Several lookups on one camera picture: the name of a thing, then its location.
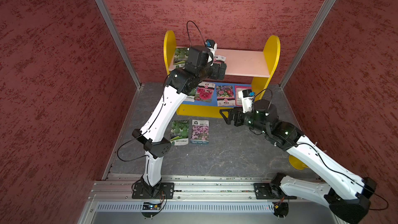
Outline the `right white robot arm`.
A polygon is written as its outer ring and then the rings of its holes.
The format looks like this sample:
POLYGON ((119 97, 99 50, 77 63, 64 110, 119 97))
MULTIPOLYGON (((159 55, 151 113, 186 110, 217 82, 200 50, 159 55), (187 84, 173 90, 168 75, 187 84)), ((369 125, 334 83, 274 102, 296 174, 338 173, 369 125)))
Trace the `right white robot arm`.
POLYGON ((371 209, 371 196, 377 183, 348 171, 319 149, 290 122, 282 121, 277 108, 268 100, 258 100, 246 110, 243 107, 220 110, 226 124, 245 125, 262 135, 275 147, 303 162, 323 179, 322 183, 292 178, 277 173, 269 184, 275 199, 297 197, 328 207, 339 219, 358 224, 371 209))

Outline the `purple flower seed bag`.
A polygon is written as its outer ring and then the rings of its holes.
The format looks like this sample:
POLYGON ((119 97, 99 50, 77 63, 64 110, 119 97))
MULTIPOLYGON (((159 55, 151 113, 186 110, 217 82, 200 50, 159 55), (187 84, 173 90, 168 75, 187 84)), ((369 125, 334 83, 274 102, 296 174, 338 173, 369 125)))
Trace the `purple flower seed bag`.
POLYGON ((209 121, 192 120, 191 144, 207 145, 209 143, 209 121))

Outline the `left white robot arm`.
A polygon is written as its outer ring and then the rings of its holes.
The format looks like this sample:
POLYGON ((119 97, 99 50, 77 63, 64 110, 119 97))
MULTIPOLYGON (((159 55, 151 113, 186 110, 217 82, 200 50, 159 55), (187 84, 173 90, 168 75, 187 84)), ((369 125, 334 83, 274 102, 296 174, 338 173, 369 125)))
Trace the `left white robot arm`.
POLYGON ((175 68, 166 78, 163 93, 148 121, 133 130, 133 137, 143 144, 146 156, 141 185, 151 197, 160 192, 163 157, 171 148, 164 137, 172 117, 188 94, 206 79, 222 80, 227 65, 214 64, 217 44, 208 40, 204 46, 191 46, 183 68, 175 68))

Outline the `large green gourd seed bag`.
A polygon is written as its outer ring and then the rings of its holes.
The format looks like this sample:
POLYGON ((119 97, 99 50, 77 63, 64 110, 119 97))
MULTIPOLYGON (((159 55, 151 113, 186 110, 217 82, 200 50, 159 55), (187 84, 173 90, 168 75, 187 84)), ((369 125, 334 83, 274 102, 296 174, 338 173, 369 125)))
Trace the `large green gourd seed bag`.
POLYGON ((173 146, 184 146, 189 143, 189 121, 172 121, 170 142, 173 146))

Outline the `pink zinnia seed bag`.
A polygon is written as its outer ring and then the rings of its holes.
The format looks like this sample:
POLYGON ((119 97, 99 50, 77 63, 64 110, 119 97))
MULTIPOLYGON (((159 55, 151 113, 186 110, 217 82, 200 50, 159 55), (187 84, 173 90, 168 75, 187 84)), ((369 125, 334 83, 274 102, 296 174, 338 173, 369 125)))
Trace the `pink zinnia seed bag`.
POLYGON ((225 63, 225 62, 226 62, 226 57, 221 55, 214 56, 214 63, 225 63))

